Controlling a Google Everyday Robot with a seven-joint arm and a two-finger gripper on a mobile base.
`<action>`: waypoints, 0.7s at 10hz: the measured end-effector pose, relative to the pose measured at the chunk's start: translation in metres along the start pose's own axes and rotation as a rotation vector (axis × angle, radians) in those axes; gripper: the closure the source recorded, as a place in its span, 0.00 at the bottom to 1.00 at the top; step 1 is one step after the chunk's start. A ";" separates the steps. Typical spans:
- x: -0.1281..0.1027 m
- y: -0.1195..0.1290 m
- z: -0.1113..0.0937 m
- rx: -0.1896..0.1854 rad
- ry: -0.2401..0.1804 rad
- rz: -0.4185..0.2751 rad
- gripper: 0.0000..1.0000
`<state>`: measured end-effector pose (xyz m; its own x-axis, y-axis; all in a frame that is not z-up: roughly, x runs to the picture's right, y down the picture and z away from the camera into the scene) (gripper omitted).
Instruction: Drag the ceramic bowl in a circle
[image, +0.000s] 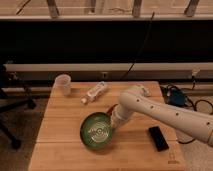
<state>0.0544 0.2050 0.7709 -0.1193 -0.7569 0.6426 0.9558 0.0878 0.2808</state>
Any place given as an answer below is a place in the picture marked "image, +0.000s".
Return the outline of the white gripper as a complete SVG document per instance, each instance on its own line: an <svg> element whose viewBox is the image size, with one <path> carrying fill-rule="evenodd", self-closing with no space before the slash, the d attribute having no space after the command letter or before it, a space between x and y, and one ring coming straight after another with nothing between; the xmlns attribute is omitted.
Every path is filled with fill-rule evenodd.
<svg viewBox="0 0 213 171"><path fill-rule="evenodd" d="M132 117L133 111L123 107L120 104L117 104L112 109L111 115L111 127L116 130L121 126L125 125Z"/></svg>

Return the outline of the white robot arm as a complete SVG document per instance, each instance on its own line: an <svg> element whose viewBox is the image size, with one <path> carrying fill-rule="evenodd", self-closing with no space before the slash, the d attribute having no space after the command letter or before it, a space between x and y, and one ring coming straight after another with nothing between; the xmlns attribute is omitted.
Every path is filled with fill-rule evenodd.
<svg viewBox="0 0 213 171"><path fill-rule="evenodd" d="M118 97L118 104L112 110L112 127L121 127L134 112L138 112L213 147L213 116L156 102L150 100L149 96L149 91L142 85L123 90Z"/></svg>

